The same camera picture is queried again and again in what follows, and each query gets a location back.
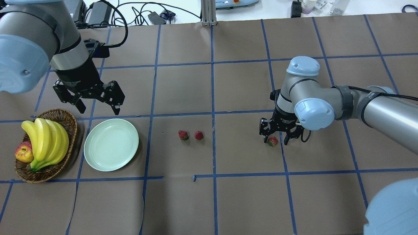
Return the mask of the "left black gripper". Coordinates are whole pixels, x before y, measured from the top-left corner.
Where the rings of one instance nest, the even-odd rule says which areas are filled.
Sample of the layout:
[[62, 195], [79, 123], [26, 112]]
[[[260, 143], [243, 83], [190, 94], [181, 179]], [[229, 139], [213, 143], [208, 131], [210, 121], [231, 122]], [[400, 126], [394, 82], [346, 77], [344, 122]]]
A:
[[74, 105], [83, 114], [82, 99], [96, 99], [112, 107], [115, 116], [121, 111], [125, 95], [117, 81], [103, 83], [92, 59], [71, 70], [54, 70], [58, 76], [53, 89], [62, 103]]

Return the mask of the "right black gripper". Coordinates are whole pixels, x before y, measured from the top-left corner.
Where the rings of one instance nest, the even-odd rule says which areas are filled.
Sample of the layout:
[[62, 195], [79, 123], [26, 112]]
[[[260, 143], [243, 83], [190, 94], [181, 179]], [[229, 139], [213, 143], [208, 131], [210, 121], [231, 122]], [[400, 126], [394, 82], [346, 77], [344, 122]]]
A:
[[286, 146], [291, 139], [301, 137], [303, 140], [304, 130], [294, 113], [288, 113], [279, 107], [275, 107], [270, 119], [261, 118], [259, 123], [259, 134], [264, 137], [264, 143], [267, 143], [273, 133], [285, 132], [283, 144]]

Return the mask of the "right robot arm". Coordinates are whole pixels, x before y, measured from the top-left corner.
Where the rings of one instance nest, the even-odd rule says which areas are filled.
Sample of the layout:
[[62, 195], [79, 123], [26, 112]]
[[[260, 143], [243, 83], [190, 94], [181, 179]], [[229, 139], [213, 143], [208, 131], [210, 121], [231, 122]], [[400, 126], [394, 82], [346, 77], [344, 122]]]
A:
[[[319, 70], [320, 64], [314, 58], [291, 59], [281, 89], [270, 94], [275, 103], [273, 116], [260, 119], [259, 134], [265, 143], [275, 132], [285, 132], [287, 143], [301, 137], [304, 130], [324, 129], [335, 120], [358, 119], [417, 153], [418, 109], [408, 102], [417, 98], [396, 95], [384, 86], [322, 88], [316, 79]], [[380, 190], [367, 208], [363, 234], [416, 235], [417, 187], [417, 178], [413, 178]]]

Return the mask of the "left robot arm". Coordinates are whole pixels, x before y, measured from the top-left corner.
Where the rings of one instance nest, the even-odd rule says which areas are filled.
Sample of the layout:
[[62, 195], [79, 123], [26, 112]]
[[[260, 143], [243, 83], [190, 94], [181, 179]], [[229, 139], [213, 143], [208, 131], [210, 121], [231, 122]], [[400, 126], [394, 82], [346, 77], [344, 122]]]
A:
[[1, 8], [1, 92], [31, 91], [51, 67], [58, 76], [53, 89], [62, 103], [85, 112], [82, 99], [108, 104], [119, 115], [125, 95], [117, 81], [103, 83], [93, 58], [109, 57], [123, 45], [82, 39], [62, 0], [4, 0]]

